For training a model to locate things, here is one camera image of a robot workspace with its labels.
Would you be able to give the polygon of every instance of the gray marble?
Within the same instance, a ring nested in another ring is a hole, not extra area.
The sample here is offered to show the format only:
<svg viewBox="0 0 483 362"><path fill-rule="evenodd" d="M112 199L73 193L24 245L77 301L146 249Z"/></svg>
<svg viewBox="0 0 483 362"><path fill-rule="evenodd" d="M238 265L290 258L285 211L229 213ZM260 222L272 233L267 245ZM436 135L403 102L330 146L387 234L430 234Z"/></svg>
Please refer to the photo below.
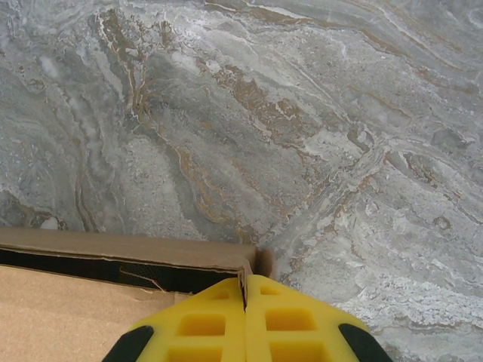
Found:
<svg viewBox="0 0 483 362"><path fill-rule="evenodd" d="M0 225L272 247L396 361L483 360L481 0L0 2Z"/></svg>

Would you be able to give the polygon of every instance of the corrugated cardboard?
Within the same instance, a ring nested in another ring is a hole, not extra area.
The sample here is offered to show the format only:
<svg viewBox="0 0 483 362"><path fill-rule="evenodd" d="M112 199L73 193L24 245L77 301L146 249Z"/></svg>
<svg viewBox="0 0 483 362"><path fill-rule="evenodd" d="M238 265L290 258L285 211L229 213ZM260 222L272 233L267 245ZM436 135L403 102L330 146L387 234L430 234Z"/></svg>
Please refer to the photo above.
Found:
<svg viewBox="0 0 483 362"><path fill-rule="evenodd" d="M187 293L237 276L246 295L247 274L275 275L270 251L250 245L10 228L0 264L0 360L22 362L102 360Z"/></svg>

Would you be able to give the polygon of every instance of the black rubber grip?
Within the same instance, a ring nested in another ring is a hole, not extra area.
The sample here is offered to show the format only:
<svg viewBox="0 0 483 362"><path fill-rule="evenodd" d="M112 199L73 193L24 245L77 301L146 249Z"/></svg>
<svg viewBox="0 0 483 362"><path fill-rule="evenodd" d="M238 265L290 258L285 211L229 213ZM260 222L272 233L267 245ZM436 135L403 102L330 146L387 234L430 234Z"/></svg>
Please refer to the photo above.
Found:
<svg viewBox="0 0 483 362"><path fill-rule="evenodd" d="M123 334L103 362L136 362L153 334L151 326L142 326Z"/></svg>
<svg viewBox="0 0 483 362"><path fill-rule="evenodd" d="M360 362L392 362L377 340L365 330L351 324L341 324L339 331Z"/></svg>

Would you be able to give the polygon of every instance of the stone countertop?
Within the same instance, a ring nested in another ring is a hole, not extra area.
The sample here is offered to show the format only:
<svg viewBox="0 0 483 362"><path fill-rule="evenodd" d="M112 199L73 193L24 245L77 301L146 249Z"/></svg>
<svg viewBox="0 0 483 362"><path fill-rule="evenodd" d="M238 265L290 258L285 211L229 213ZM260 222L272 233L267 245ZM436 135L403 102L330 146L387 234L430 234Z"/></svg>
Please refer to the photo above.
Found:
<svg viewBox="0 0 483 362"><path fill-rule="evenodd" d="M0 5L0 225L272 247L396 361L483 356L483 4Z"/></svg>

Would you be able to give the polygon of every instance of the yellow plastic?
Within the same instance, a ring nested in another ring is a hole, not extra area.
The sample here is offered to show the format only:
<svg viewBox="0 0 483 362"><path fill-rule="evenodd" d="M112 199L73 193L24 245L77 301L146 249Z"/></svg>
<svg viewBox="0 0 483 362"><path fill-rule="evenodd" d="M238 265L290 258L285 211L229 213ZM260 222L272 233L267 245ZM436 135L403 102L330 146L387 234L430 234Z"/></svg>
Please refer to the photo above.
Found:
<svg viewBox="0 0 483 362"><path fill-rule="evenodd" d="M154 335L137 362L245 362L245 313L231 278L147 317Z"/></svg>
<svg viewBox="0 0 483 362"><path fill-rule="evenodd" d="M154 328L137 362L358 362L338 326L356 317L260 275L244 311L236 278L145 318Z"/></svg>
<svg viewBox="0 0 483 362"><path fill-rule="evenodd" d="M358 362L340 324L356 317L261 275L248 277L247 362Z"/></svg>

